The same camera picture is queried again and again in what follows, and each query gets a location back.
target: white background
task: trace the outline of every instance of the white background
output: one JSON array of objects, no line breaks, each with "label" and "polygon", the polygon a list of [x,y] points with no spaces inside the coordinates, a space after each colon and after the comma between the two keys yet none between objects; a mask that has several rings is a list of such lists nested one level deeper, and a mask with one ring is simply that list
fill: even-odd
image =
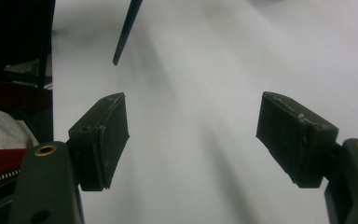
[{"label": "white background", "polygon": [[328,223],[324,180],[298,189],[255,138],[263,91],[358,137],[358,0],[57,1],[55,140],[125,92],[131,138],[112,188],[82,193],[87,223]]}]

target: red fabric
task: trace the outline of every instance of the red fabric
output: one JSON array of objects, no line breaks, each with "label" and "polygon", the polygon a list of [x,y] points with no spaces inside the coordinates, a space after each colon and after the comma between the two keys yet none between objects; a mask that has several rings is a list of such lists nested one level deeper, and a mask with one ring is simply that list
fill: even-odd
[{"label": "red fabric", "polygon": [[34,113],[52,105],[52,91],[0,82],[0,110]]},{"label": "red fabric", "polygon": [[0,174],[17,170],[21,167],[22,157],[28,149],[0,149]]}]

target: white cloth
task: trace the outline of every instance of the white cloth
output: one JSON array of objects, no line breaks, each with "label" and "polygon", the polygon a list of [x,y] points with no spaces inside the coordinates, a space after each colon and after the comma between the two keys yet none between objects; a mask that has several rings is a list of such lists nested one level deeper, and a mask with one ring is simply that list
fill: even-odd
[{"label": "white cloth", "polygon": [[24,121],[15,120],[0,111],[0,149],[30,148],[37,145],[37,140]]}]

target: white surface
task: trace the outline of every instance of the white surface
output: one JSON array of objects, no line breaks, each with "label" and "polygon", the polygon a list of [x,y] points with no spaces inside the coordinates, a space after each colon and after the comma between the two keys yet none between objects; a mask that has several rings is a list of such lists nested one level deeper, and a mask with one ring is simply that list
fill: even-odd
[{"label": "white surface", "polygon": [[118,67],[130,0],[57,1],[55,139],[125,92],[131,138],[88,223],[328,223],[255,138],[263,91],[358,137],[358,0],[145,0]]}]

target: worn rubber pad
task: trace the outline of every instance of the worn rubber pad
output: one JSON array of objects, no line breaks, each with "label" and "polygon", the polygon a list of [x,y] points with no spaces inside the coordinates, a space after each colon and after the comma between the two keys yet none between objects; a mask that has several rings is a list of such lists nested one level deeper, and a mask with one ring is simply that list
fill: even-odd
[{"label": "worn rubber pad", "polygon": [[80,186],[110,188],[118,160],[129,139],[124,93],[99,100],[70,130],[69,146]]},{"label": "worn rubber pad", "polygon": [[338,128],[293,99],[264,92],[256,137],[300,188],[319,188]]}]

